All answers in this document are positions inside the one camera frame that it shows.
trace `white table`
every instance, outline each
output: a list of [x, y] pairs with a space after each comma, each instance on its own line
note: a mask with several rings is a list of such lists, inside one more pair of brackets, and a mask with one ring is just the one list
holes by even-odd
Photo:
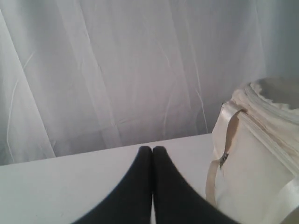
[[210, 134], [2, 166], [0, 223], [72, 223], [113, 190], [141, 145], [165, 146], [180, 173], [205, 196]]

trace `white backdrop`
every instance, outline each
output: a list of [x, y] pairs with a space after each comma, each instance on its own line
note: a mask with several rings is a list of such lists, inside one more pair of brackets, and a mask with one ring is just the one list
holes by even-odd
[[0, 0], [0, 165], [211, 132], [299, 71], [297, 0]]

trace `canvas bag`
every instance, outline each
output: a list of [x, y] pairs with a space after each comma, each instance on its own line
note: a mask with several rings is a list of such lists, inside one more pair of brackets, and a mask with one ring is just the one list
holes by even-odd
[[299, 223], [298, 82], [262, 79], [236, 90], [222, 105], [213, 142], [206, 182], [211, 204], [217, 207], [215, 178], [221, 169], [237, 221]]

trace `white bag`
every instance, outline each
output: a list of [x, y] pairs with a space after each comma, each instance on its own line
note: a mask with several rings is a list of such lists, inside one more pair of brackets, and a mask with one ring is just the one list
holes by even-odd
[[299, 223], [298, 82], [262, 79], [236, 90], [222, 106], [213, 142], [215, 160], [206, 182], [211, 204], [217, 207], [220, 167], [237, 221]]

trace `white curtain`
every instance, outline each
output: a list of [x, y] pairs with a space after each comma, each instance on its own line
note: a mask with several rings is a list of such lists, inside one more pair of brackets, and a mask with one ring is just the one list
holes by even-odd
[[299, 71], [297, 0], [0, 0], [0, 165], [211, 132]]

